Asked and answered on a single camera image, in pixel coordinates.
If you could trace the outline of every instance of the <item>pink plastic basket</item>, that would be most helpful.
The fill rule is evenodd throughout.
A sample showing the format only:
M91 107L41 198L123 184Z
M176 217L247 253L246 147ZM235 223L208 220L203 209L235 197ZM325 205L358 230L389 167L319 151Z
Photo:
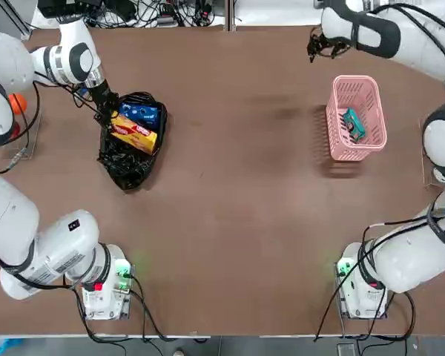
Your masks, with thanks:
M352 108L366 129L366 136L356 143L344 125L343 114ZM370 76L337 76L326 106L329 148L337 161L361 161L371 152L384 148L386 124L380 105L379 89Z

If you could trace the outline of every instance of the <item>cable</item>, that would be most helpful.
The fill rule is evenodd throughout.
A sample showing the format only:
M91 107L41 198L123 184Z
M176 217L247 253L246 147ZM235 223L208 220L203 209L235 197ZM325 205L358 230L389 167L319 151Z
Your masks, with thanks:
M40 76L40 77L42 77L42 78L46 78L47 80L49 80L49 78L48 78L46 75L41 74L40 72L36 72L36 71L35 71L35 74L38 75L38 76ZM99 111L99 110L93 108L91 105L89 105L89 104L87 103L87 100L86 100L85 97L81 96L81 95L78 94L78 93L73 92L71 89L69 89L69 88L67 87L67 85L62 85L62 84L60 84L60 83L58 83L58 82L54 82L54 84L57 85L58 87L64 89L64 90L66 90L66 91L67 91L69 94L71 94L72 96L75 96L75 97L77 97L78 99L80 99L81 102L82 102L82 104L85 105L85 106L87 106L88 108L90 108L93 112L97 113L97 114L100 115L100 116L105 117L105 115L104 115L101 111Z
M9 139L6 143L4 143L4 145L8 145L9 143L15 142L17 139L19 139L23 135L25 135L33 127L33 125L35 124L36 120L38 119L39 109L41 107L41 97L39 95L38 87L36 86L35 82L33 82L33 87L35 88L35 93L36 93L36 111L35 111L35 114L33 115L33 118L31 119L31 122L27 126L27 128L25 128L18 136L15 136L12 139Z
M386 4L386 5L377 7L376 9L374 9L372 11L372 13L377 14L380 11L383 11L385 9L389 9L390 7L393 7L393 5L395 5L396 7L405 7L407 9L414 10L417 13L420 13L420 14L424 15L425 17L428 17L429 19L433 20L434 22L437 22L440 26L445 28L445 21L443 21L442 19L439 19L437 16L433 15L432 13L425 11L423 8L417 7L412 4L404 4L404 3L398 3L398 4L392 4L392 5Z
M399 336L399 337L397 337L397 336L391 337L391 336L376 335L375 337L377 339L384 340L384 341L405 341L405 340L407 340L410 337L410 335L412 335L412 332L414 331L414 327L415 327L415 317L416 317L417 312L415 310L414 300L412 299L412 297L409 294L409 292L405 291L403 294L409 300L410 307L411 307L411 310L412 310L412 315L411 315L409 329L407 330L407 332L404 335Z
M158 326L156 326L155 323L155 319L153 317L153 315L151 314L150 310L147 307L147 304L145 303L145 301L143 300L142 297L140 297L138 295L138 293L136 293L135 291L131 291L131 295L133 295L136 299L139 300L139 302L142 304L143 309L144 309L144 313L146 313L148 315L148 319L150 319L150 322L153 326L153 328L155 329L156 334L158 335L158 337L160 338L160 340L165 341L166 343L169 343L171 341L175 341L176 339L170 338L170 337L166 337L164 334L162 334L162 332L158 329Z
M407 17L410 21L412 21L415 26L417 26L423 33L429 37L433 43L438 47L438 49L444 54L445 56L445 47L438 41L438 39L432 35L430 31L428 31L425 26L423 26L414 16L412 16L410 13L405 11L402 7L397 6L396 4L392 5L392 8L396 9L400 13L404 14L405 17Z
M28 121L27 121L27 117L24 114L24 110L22 108L22 105L20 104L20 102L18 101L18 98L16 97L15 94L12 94L13 98L15 98L16 104L18 104L20 112L22 113L22 117L23 117L23 121L24 121L24 125L25 125L25 129L24 132L27 133L27 143L26 145L20 149L20 151L18 151L18 153L15 154L15 156L13 156L13 158L10 160L10 163L8 164L8 166L0 171L0 174L5 174L8 171L10 171L13 167L15 167L18 162L20 161L20 159L22 159L24 152L27 150L28 146L30 145L30 126L28 126Z
M357 339L358 341L368 340L369 337L371 336L372 330L374 328L374 324L375 324L376 320L380 317L379 311L380 311L381 306L383 305L385 296L386 296L386 287L383 288L383 296L380 298L379 305L378 305L378 308L376 309L376 314L374 314L374 318L372 319L372 323L371 323L371 326L369 327L368 334L364 337L360 337L359 339Z
M394 341L390 341L388 343L376 343L374 345L368 345L366 346L362 352L359 353L360 356L364 355L364 352L369 349L369 348L373 348L373 347L379 347L379 346L388 346L388 345L392 345L394 343Z
M368 256L368 254L370 254L371 252L373 252L377 247L379 247L380 245L382 245L383 243L386 243L387 241L392 240L393 238L401 235L401 234L405 234L406 232L410 232L410 231L414 231L417 230L418 228L422 228L424 226L427 226L426 222L421 223L420 225L415 225L415 226L411 226L409 228L405 228L403 230L400 231L396 231L394 234L389 235L388 237L386 237L384 240L381 240L378 243L375 243L367 252L364 252L363 256L358 259L358 261L352 266L352 268L348 271L348 273L346 274L346 276L343 278L343 280L341 281L341 283L338 285L338 287L334 290L333 295L331 296L328 305L326 307L325 312L323 313L323 316L321 318L321 322L320 322L320 326L318 327L317 333L315 335L315 339L314 341L317 341L320 338L320 333L321 333L321 329L323 328L323 324L325 323L325 319L326 319L326 315L328 315L328 311L329 311L329 307L331 306L331 304L333 303L333 300L336 298L337 293L340 291L341 287L343 286L343 284L347 281L349 275L359 266L360 262L363 261L364 259L366 259L366 257Z
M8 171L10 171L13 167L15 167L18 164L18 162L20 161L20 159L23 157L26 150L28 149L28 146L30 145L30 129L33 127L33 125L35 124L35 122L38 118L40 106L41 106L41 104L40 104L41 100L40 100L38 88L36 87L35 83L33 83L33 86L34 86L35 92L36 92L36 111L35 111L35 114L33 115L33 119L31 120L30 124L28 124L28 120L26 118L26 115L24 114L24 110L23 110L21 104L19 103L18 99L16 98L16 95L13 94L13 96L20 108L20 111L22 112L22 117L23 117L23 121L25 124L25 128L21 133L19 133L17 136L13 137L12 139L9 139L3 145L8 145L11 142L15 142L17 139L20 139L25 134L27 135L27 143L23 148L20 149L20 151L18 151L18 153L15 154L15 156L13 156L13 158L10 160L10 163L8 164L8 166L5 169L1 170L0 174L5 174Z
M153 342L152 340L147 340L147 343L151 344L151 345L152 345L152 346L153 346L153 347L160 353L160 356L163 356L162 350L160 350L160 349L158 348L158 346L155 345L154 342Z

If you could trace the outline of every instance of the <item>brown table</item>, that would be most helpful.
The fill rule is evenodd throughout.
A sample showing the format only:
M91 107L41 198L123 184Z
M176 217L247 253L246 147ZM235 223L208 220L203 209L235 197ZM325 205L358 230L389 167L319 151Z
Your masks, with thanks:
M92 35L113 90L150 91L171 113L151 180L122 193L96 161L92 113L58 88L40 90L34 158L6 177L36 203L41 227L91 211L100 240L136 263L164 333L314 334L345 246L368 224L411 217L432 199L418 120L445 102L439 82L353 50L310 65L306 27ZM29 45L58 40L36 31ZM370 75L380 88L387 146L361 164L327 156L323 111L339 74ZM412 295L415 332L445 334L445 273ZM398 302L376 332L405 331L409 308ZM134 304L130 321L93 327L139 334L141 321ZM366 322L347 331L366 332ZM0 287L0 334L84 332L71 293L18 301ZM335 307L323 333L340 333Z

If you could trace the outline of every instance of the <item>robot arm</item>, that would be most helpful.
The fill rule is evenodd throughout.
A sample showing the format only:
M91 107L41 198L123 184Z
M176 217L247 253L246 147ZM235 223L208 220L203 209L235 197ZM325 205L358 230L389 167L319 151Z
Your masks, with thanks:
M376 2L380 7L371 7ZM327 1L321 19L323 35L329 41L341 41L374 56L392 59L445 83L445 55L411 19L396 10L392 1L369 1L370 7L363 3L362 0ZM421 8L445 22L445 0L426 0ZM445 47L444 27L412 9L401 9Z
M59 45L32 53L18 39L0 33L0 146L7 144L14 121L7 95L27 89L33 78L45 85L84 82L103 116L110 119L105 114L112 109L109 98L116 94L103 76L88 29L81 20L60 28ZM129 292L122 290L126 283L122 275L131 272L122 250L98 243L97 222L86 211L65 215L41 232L38 222L35 204L0 176L0 281L5 292L25 299L40 290L30 282L47 285L66 274L84 286L88 317L118 319Z
M376 1L368 1L367 6ZM445 1L423 1L424 13L409 5L377 1L378 7L365 7L361 0L330 0L323 10L321 27L326 47L334 43L399 62L419 70L445 84ZM444 25L433 21L433 14ZM437 44L415 23L423 25ZM426 155L445 176L445 105L425 121L423 146ZM445 190L435 203L435 209L445 211ZM424 216L428 209L419 216ZM337 264L338 276L355 264L342 286L344 311L353 318L375 318L379 309L384 313L387 293L402 293L445 271L445 217L438 223L427 219L401 226L365 245L352 243ZM399 231L405 231L389 239ZM373 248L366 259L363 255Z

